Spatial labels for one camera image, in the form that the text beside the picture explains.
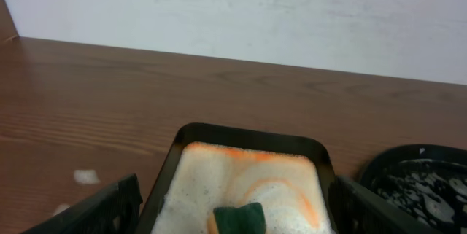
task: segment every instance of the wooden table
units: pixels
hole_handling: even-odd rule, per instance
[[[467,149],[467,87],[22,38],[0,48],[0,233],[127,173],[146,199],[189,122],[314,138],[352,176],[401,144]]]

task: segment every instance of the sponge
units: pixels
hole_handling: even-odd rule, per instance
[[[215,208],[207,225],[209,234],[266,233],[263,207],[259,203],[250,203],[240,208]]]

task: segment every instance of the orange stain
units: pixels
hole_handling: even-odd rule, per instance
[[[286,154],[278,154],[273,152],[251,152],[248,150],[243,149],[236,149],[232,147],[221,147],[216,145],[210,145],[200,142],[191,143],[186,146],[186,149],[206,149],[213,152],[222,152],[223,154],[232,157],[236,160],[243,160],[243,159],[251,159],[253,161],[252,164],[246,165],[240,171],[237,171],[236,175],[229,180],[228,183],[228,192],[230,191],[230,185],[236,181],[239,176],[244,173],[248,168],[251,168],[255,165],[255,162],[263,162],[263,161],[274,161],[274,162],[285,162],[285,161],[293,161],[297,163],[309,163],[308,159],[305,157],[300,156],[291,156]],[[317,212],[313,209],[313,205],[308,200],[305,194],[300,190],[299,187],[295,186],[294,184],[290,183],[287,179],[280,179],[280,178],[269,178],[269,179],[259,179],[254,184],[250,186],[248,191],[244,194],[243,198],[239,201],[239,206],[245,205],[248,200],[248,197],[261,185],[268,184],[268,183],[281,183],[292,189],[294,192],[297,193],[297,202],[299,206],[300,213],[304,216],[307,222],[313,226],[318,227],[319,222],[317,219]]]
[[[293,162],[309,162],[305,157],[291,156],[286,154],[278,154],[273,152],[252,152],[245,149],[237,149],[232,147],[219,147],[205,143],[192,143],[186,146],[188,149],[206,149],[213,152],[222,152],[229,157],[236,159],[253,159],[258,162],[273,160],[274,161],[293,161]]]
[[[251,196],[251,194],[261,185],[268,184],[268,183],[281,183],[295,191],[298,196],[299,196],[299,201],[298,204],[301,207],[300,212],[304,216],[304,218],[307,220],[307,222],[313,226],[313,227],[318,227],[319,222],[317,219],[317,213],[313,209],[313,205],[311,202],[309,202],[308,198],[305,196],[305,194],[302,193],[302,191],[295,186],[294,184],[290,183],[287,179],[259,179],[257,180],[254,184],[250,186],[248,191],[244,194],[243,198],[239,201],[239,205],[243,206],[248,200],[248,197]]]

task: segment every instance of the white wall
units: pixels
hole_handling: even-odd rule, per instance
[[[21,36],[467,84],[467,0],[6,0]]]

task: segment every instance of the white foam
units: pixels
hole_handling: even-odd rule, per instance
[[[406,196],[409,197],[413,201],[420,201],[420,197],[413,190],[407,190]]]
[[[421,217],[426,217],[425,213],[423,211],[419,210],[418,208],[414,208],[415,213],[419,214]]]
[[[454,223],[452,220],[455,214],[454,209],[444,199],[439,198],[440,201],[437,202],[426,194],[423,194],[423,198],[425,199],[425,207],[428,213],[443,222]]]
[[[317,212],[317,227],[311,226],[300,211],[303,204],[297,201],[299,193],[280,180],[265,180],[271,178],[299,186]],[[252,189],[264,180],[264,184]],[[263,206],[268,234],[331,233],[311,162],[254,163],[220,151],[188,147],[182,153],[152,234],[207,233],[207,217],[214,208],[251,202]]]
[[[462,198],[462,197],[459,196],[459,195],[456,195],[455,198],[457,198],[460,202],[467,203],[467,200],[466,200],[465,198]]]
[[[450,179],[449,184],[459,194],[467,196],[467,186],[459,179]]]
[[[429,225],[428,222],[426,222],[426,220],[423,219],[422,217],[418,217],[417,219],[418,219],[419,222],[423,222],[424,224]]]
[[[98,184],[101,183],[97,173],[93,169],[80,170],[77,169],[73,173],[74,180],[78,184]]]
[[[412,173],[412,178],[414,178],[415,180],[420,180],[420,176],[418,176],[417,174],[415,173]]]
[[[415,187],[421,192],[424,192],[424,193],[427,193],[427,194],[434,194],[433,190],[431,190],[430,187],[424,186],[424,185],[422,185],[422,184],[420,184],[418,182],[415,183]]]

